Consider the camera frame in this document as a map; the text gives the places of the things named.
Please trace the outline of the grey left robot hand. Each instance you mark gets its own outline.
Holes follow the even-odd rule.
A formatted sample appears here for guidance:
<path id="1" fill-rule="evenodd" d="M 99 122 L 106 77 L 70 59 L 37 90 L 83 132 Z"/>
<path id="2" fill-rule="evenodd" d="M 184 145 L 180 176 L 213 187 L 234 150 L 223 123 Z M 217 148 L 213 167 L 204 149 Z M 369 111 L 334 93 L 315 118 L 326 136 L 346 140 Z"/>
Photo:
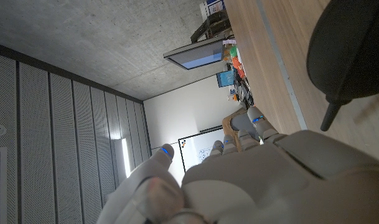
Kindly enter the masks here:
<path id="1" fill-rule="evenodd" d="M 258 108 L 247 114 L 259 141 L 226 135 L 181 182 L 163 145 L 110 195 L 98 223 L 379 223 L 378 160 L 313 131 L 281 134 Z"/>

